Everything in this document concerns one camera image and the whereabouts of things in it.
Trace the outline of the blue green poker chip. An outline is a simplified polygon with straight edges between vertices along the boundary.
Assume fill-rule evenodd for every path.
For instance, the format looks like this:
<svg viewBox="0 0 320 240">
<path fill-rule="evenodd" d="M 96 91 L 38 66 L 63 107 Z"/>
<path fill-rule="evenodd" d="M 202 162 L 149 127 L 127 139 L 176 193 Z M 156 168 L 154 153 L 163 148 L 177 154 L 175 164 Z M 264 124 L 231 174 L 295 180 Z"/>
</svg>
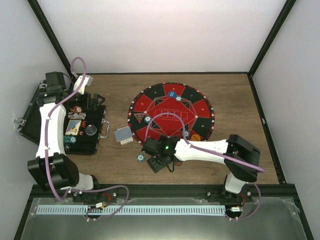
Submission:
<svg viewBox="0 0 320 240">
<path fill-rule="evenodd" d="M 151 117 L 150 116 L 145 116 L 144 117 L 144 121 L 146 122 L 146 123 L 149 123 L 150 121 L 151 121 Z"/>
<path fill-rule="evenodd" d="M 177 102 L 180 102 L 180 101 L 182 100 L 182 97 L 181 97 L 180 95 L 177 95 L 177 96 L 175 97 L 175 100 L 176 100 Z"/>
<path fill-rule="evenodd" d="M 186 130 L 185 132 L 182 133 L 182 136 L 188 139 L 190 137 L 190 133 Z"/>
</svg>

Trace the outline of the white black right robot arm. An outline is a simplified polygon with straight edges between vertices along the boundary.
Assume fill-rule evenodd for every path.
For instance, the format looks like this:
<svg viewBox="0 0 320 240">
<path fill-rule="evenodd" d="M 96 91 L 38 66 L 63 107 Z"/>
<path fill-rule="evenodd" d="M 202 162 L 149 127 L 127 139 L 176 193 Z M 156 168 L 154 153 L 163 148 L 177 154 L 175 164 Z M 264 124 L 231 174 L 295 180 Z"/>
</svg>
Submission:
<svg viewBox="0 0 320 240">
<path fill-rule="evenodd" d="M 141 151 L 150 155 L 147 160 L 154 173 L 170 164 L 178 165 L 187 161 L 204 161 L 225 165 L 230 173 L 222 188 L 223 198 L 229 202 L 236 200 L 244 185 L 255 183 L 259 167 L 260 150 L 236 134 L 218 141 L 185 141 L 183 138 L 148 137 Z"/>
</svg>

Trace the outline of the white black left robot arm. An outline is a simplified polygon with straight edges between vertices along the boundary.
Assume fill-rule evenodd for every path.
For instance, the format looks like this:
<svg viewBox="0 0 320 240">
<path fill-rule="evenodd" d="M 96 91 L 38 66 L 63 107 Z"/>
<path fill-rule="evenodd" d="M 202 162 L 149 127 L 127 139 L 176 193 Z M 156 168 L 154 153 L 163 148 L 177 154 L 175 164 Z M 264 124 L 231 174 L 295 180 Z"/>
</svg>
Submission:
<svg viewBox="0 0 320 240">
<path fill-rule="evenodd" d="M 65 153 L 64 137 L 76 138 L 80 132 L 89 137 L 98 134 L 98 128 L 89 124 L 82 127 L 83 120 L 71 119 L 64 129 L 66 108 L 63 103 L 69 97 L 63 97 L 66 88 L 61 72 L 46 73 L 46 91 L 38 96 L 41 116 L 39 147 L 34 160 L 27 163 L 27 169 L 43 191 L 57 190 L 84 192 L 89 201 L 97 202 L 102 189 L 94 184 L 94 177 L 79 172 L 77 165 Z"/>
</svg>

